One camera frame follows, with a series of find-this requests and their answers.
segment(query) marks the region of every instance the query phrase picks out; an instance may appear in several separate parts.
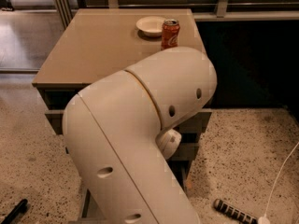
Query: white cable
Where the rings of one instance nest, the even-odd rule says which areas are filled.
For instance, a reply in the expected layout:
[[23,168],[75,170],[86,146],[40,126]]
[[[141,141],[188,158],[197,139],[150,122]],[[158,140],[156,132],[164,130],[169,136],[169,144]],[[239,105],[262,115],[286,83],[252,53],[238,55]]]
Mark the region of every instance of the white cable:
[[271,190],[271,192],[270,192],[270,196],[269,196],[268,204],[267,204],[267,206],[266,206],[266,208],[265,208],[265,212],[264,212],[264,216],[265,216],[265,217],[266,217],[266,213],[267,213],[267,211],[268,211],[268,207],[269,207],[269,204],[270,204],[270,201],[271,201],[271,197],[272,197],[272,194],[273,194],[273,190],[274,190],[274,188],[275,188],[276,183],[278,182],[278,177],[279,177],[279,175],[280,175],[280,173],[281,173],[281,171],[282,171],[284,165],[286,164],[287,160],[289,159],[289,157],[291,156],[291,154],[297,149],[298,146],[299,146],[299,142],[298,142],[297,145],[292,149],[292,151],[291,151],[291,153],[288,155],[287,159],[285,159],[285,161],[284,161],[284,162],[282,163],[282,165],[281,165],[281,168],[280,168],[280,170],[279,170],[279,172],[278,172],[277,178],[275,179],[275,182],[274,182],[274,184],[273,184],[272,190]]

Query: soda can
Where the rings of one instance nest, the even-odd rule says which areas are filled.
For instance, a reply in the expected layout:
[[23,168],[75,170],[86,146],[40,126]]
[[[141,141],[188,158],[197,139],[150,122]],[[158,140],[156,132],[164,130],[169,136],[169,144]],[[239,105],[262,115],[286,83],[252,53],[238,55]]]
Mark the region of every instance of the soda can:
[[178,46],[178,32],[180,26],[178,20],[166,19],[162,25],[161,50]]

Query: speckled floor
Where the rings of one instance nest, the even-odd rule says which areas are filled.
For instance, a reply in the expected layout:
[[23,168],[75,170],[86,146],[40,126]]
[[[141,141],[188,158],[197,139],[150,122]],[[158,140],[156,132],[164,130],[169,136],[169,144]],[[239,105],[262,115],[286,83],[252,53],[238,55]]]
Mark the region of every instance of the speckled floor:
[[[26,198],[29,209],[14,223],[65,224],[78,217],[82,183],[63,137],[44,117],[33,78],[0,75],[0,221]],[[238,223],[212,208],[215,199],[263,215],[278,170],[298,141],[298,123],[283,108],[213,109],[188,177],[202,223]],[[267,216],[272,224],[299,223],[299,149],[281,173]]]

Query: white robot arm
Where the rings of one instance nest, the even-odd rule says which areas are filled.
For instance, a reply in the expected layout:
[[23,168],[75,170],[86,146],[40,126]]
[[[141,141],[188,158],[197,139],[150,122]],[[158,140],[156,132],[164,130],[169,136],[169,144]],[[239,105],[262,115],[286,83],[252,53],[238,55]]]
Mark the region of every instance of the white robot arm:
[[200,223],[161,150],[216,86],[208,57],[177,47],[94,82],[69,102],[64,140],[108,223]]

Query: white bowl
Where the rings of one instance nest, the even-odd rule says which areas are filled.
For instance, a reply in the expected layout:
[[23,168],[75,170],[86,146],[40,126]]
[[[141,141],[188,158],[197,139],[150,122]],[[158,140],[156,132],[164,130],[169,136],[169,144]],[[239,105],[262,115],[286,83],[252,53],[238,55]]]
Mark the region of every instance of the white bowl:
[[162,34],[162,25],[165,18],[149,16],[137,21],[136,26],[146,36],[158,37]]

